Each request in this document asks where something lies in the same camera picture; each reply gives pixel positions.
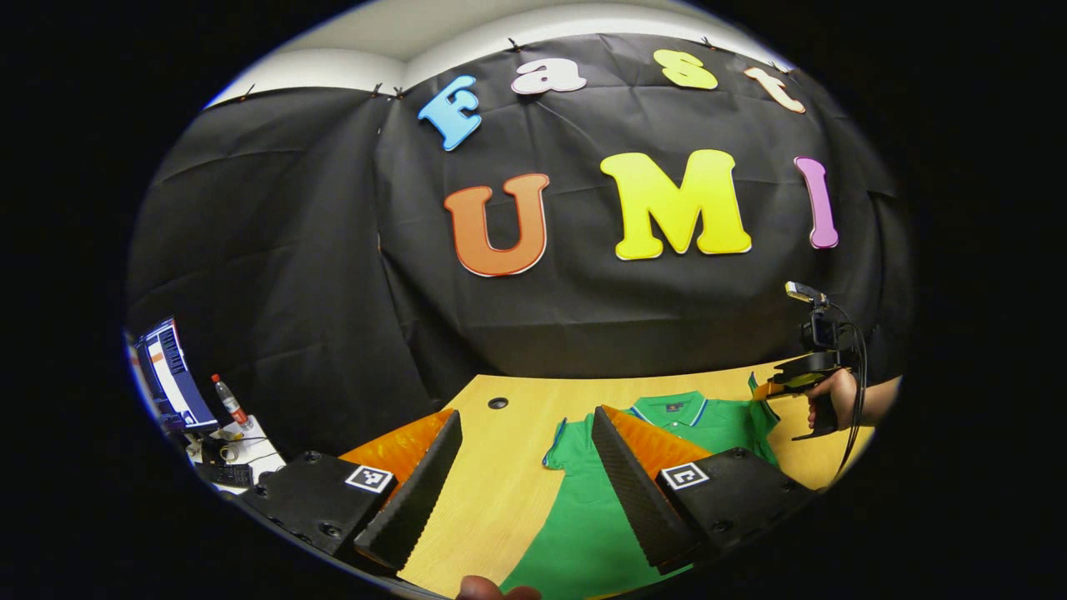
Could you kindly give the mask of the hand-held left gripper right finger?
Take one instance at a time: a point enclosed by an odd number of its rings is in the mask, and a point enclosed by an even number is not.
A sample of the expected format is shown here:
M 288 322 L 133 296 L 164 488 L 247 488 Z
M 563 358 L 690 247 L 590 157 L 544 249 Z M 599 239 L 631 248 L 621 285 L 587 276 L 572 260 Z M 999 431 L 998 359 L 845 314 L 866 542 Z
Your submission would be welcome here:
M 592 441 L 644 560 L 662 574 L 754 543 L 816 498 L 754 452 L 706 452 L 616 407 L 595 409 Z

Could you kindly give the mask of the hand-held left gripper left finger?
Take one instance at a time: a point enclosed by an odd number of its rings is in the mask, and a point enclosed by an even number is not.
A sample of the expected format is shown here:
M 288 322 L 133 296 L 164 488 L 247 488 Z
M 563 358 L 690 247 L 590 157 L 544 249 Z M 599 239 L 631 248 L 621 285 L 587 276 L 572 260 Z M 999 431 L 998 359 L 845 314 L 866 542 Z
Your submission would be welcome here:
M 248 508 L 300 542 L 375 574 L 403 570 L 463 442 L 445 409 L 340 457 L 306 451 L 248 490 Z

